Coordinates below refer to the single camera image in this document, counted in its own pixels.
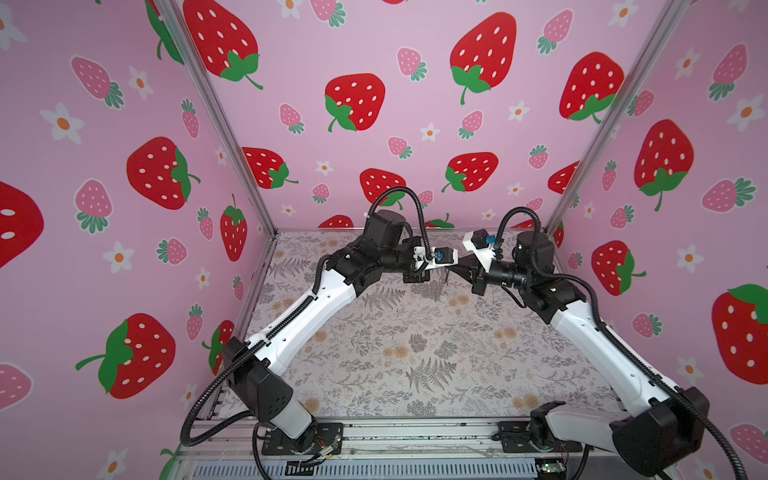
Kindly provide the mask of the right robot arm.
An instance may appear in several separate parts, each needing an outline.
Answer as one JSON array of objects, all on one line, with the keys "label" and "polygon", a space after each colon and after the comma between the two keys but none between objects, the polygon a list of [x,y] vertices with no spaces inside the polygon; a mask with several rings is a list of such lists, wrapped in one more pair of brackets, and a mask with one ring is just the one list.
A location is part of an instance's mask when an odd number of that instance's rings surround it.
[{"label": "right robot arm", "polygon": [[555,244],[533,231],[517,236],[509,261],[499,259],[498,238],[484,230],[467,234],[467,255],[439,248],[436,264],[467,280],[476,295],[490,285],[518,291],[525,307],[564,335],[618,396],[610,414],[546,403],[530,413],[529,441],[540,450],[577,442],[618,454],[635,472],[652,477],[698,451],[708,399],[696,388],[681,390],[612,334],[574,281],[554,271]]}]

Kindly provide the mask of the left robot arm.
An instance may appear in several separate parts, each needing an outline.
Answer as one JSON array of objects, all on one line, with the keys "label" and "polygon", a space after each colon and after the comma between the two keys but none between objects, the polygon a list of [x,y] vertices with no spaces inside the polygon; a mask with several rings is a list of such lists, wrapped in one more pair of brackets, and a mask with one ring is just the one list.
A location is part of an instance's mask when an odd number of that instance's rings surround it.
[{"label": "left robot arm", "polygon": [[363,233],[318,261],[311,287],[283,314],[246,340],[231,338],[222,353],[219,377],[246,406],[246,412],[305,450],[316,435],[315,417],[294,396],[282,374],[311,337],[339,310],[385,273],[406,283],[429,279],[434,259],[426,227],[402,239],[408,222],[390,210],[370,214]]}]

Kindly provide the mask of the right aluminium corner post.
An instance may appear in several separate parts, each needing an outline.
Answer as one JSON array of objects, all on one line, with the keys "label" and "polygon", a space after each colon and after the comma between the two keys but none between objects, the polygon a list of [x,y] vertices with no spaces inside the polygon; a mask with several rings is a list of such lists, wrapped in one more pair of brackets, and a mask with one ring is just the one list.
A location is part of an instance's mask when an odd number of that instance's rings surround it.
[{"label": "right aluminium corner post", "polygon": [[596,130],[581,156],[580,164],[569,182],[565,194],[550,217],[547,224],[547,233],[550,236],[554,234],[555,228],[566,217],[571,203],[588,180],[595,164],[600,160],[605,148],[610,143],[615,128],[620,126],[624,120],[626,109],[633,95],[652,72],[655,63],[689,8],[689,1],[670,0],[665,2],[642,48],[638,51],[631,69],[625,76],[625,81],[619,89],[617,98],[609,107],[602,124]]}]

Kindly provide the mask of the aluminium corner post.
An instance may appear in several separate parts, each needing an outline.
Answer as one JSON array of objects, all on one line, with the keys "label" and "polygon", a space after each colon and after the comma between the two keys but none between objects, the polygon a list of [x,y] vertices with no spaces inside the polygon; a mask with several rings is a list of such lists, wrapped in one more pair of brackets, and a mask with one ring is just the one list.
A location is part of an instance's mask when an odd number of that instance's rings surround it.
[{"label": "aluminium corner post", "polygon": [[633,95],[652,72],[655,63],[689,8],[689,1],[670,0],[665,2],[642,48],[638,51],[631,69],[625,76],[625,81],[619,89],[617,98],[609,107],[602,124],[596,130],[581,156],[580,164],[569,182],[565,194],[550,217],[547,224],[547,233],[550,236],[554,234],[555,228],[566,217],[571,203],[588,180],[595,164],[600,160],[605,148],[610,143],[615,128],[620,126],[624,120],[626,109]]},{"label": "aluminium corner post", "polygon": [[179,53],[185,62],[192,82],[206,107],[211,122],[221,140],[222,146],[229,156],[233,169],[245,190],[249,202],[257,214],[258,219],[261,221],[265,234],[271,240],[274,240],[278,234],[277,228],[259,194],[257,182],[252,175],[241,146],[234,135],[222,104],[213,89],[208,72],[199,58],[190,31],[184,22],[181,6],[177,1],[169,0],[157,1],[157,6],[164,16],[172,40],[175,42]]}]

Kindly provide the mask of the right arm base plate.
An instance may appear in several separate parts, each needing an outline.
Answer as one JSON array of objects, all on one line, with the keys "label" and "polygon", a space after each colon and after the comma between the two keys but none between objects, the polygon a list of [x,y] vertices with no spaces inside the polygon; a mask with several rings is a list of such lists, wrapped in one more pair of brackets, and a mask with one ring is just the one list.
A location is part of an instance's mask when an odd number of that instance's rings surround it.
[{"label": "right arm base plate", "polygon": [[573,441],[553,439],[541,440],[536,437],[528,421],[502,421],[491,435],[499,442],[504,453],[580,453],[583,445]]}]

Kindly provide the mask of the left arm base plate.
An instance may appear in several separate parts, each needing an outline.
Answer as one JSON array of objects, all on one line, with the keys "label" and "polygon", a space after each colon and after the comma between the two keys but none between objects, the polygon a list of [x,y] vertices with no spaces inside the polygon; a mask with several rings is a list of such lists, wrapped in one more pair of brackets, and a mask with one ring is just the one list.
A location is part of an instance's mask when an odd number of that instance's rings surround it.
[{"label": "left arm base plate", "polygon": [[279,429],[268,431],[260,453],[266,456],[339,454],[343,443],[344,424],[340,422],[313,423],[309,429],[292,439]]}]

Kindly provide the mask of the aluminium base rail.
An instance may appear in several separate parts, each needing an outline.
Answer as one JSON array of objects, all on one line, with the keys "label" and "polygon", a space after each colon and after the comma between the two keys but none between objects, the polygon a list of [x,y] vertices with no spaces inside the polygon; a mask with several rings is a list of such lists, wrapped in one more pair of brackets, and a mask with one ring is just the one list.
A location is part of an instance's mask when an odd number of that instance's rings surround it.
[{"label": "aluminium base rail", "polygon": [[166,479],[635,479],[616,454],[566,442],[539,452],[525,417],[333,418],[320,421],[333,453],[303,465],[277,437],[242,421],[182,447]]}]

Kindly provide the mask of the left aluminium corner post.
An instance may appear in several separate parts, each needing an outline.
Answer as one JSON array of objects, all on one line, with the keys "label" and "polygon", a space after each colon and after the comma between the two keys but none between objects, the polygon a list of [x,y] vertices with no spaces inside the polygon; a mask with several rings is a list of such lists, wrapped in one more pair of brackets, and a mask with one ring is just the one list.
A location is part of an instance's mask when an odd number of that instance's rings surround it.
[{"label": "left aluminium corner post", "polygon": [[261,221],[265,234],[271,240],[274,240],[278,234],[277,228],[259,194],[257,182],[252,175],[241,146],[234,135],[222,104],[213,89],[208,72],[199,58],[190,31],[184,22],[181,6],[177,1],[169,0],[157,1],[157,6],[164,16],[172,40],[175,42],[179,53],[185,62],[192,82],[206,107],[211,122],[221,140],[222,146],[229,156],[233,169],[245,190],[249,202],[257,214],[258,219]]}]

